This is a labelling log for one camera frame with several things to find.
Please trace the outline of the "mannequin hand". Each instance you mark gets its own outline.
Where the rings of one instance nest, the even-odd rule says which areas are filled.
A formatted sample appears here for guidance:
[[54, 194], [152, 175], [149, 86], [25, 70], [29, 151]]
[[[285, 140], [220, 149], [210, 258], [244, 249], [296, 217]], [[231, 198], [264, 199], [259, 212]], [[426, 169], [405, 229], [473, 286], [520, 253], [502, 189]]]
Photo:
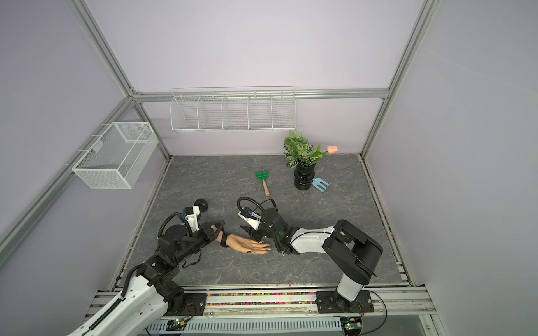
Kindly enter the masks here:
[[[225, 232], [221, 232], [217, 238], [217, 242], [220, 244], [221, 236]], [[227, 239], [228, 248], [231, 248], [234, 251], [241, 252], [244, 254], [254, 254], [254, 255], [264, 255], [271, 251], [269, 244], [263, 242], [255, 242], [252, 239], [240, 237], [233, 234], [228, 234]]]

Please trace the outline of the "black wrist watch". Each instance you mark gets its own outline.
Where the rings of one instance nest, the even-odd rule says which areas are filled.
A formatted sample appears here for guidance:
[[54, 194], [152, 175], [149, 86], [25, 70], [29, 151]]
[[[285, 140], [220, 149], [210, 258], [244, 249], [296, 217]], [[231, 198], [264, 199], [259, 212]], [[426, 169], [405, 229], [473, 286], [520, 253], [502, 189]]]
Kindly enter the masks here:
[[222, 236], [221, 236], [221, 241], [220, 241], [220, 245], [224, 248], [228, 248], [228, 245], [227, 245], [227, 239], [228, 239], [228, 234], [224, 233]]

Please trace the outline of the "black suction mount stand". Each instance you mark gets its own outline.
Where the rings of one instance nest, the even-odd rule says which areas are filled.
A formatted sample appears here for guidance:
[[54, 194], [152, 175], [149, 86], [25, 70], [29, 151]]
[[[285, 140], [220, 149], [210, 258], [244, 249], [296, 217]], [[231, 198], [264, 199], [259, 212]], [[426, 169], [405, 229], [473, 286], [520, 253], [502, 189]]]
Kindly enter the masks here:
[[196, 207], [198, 207], [200, 213], [203, 213], [203, 212], [206, 212], [208, 209], [209, 209], [209, 204], [206, 200], [204, 199], [197, 199], [195, 202], [194, 202], [194, 205]]

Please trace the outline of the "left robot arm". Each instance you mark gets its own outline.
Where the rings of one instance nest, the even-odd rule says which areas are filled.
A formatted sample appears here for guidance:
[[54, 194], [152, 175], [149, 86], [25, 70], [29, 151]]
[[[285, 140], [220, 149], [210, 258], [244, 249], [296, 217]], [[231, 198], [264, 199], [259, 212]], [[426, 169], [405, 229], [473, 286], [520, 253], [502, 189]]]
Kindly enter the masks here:
[[155, 254], [127, 273], [123, 290], [71, 334], [138, 335], [167, 314], [202, 314], [205, 299], [186, 295], [174, 278], [189, 257], [217, 239], [224, 224], [205, 222], [193, 233], [185, 225], [169, 227], [158, 238]]

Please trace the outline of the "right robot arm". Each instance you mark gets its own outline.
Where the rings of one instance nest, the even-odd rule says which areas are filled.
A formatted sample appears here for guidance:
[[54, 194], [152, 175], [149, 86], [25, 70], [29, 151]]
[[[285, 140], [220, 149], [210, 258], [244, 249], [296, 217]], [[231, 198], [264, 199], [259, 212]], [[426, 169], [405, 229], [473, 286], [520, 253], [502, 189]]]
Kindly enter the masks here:
[[238, 215], [247, 223], [242, 229], [251, 238], [257, 242], [271, 239], [281, 254], [328, 255], [343, 272], [336, 297], [347, 302], [355, 301], [370, 283], [383, 254], [382, 246], [374, 238], [343, 219], [327, 228], [310, 230], [292, 227], [276, 208], [256, 212], [245, 207]]

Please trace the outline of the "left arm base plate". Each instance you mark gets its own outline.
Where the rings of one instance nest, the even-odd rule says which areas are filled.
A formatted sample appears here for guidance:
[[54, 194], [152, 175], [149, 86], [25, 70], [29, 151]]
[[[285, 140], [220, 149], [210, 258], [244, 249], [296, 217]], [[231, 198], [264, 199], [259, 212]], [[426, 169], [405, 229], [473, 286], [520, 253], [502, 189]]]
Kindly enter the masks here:
[[206, 293], [183, 293], [168, 302], [165, 316], [202, 316], [207, 302]]

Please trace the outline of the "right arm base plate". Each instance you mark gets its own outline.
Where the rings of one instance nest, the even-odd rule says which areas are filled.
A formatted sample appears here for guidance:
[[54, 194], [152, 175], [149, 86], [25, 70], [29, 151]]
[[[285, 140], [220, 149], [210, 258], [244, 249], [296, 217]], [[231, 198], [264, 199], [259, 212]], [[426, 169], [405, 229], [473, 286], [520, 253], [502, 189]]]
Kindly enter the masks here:
[[316, 292], [315, 304], [321, 314], [374, 312], [374, 305], [368, 291], [360, 291], [352, 301], [346, 300], [337, 291], [318, 291]]

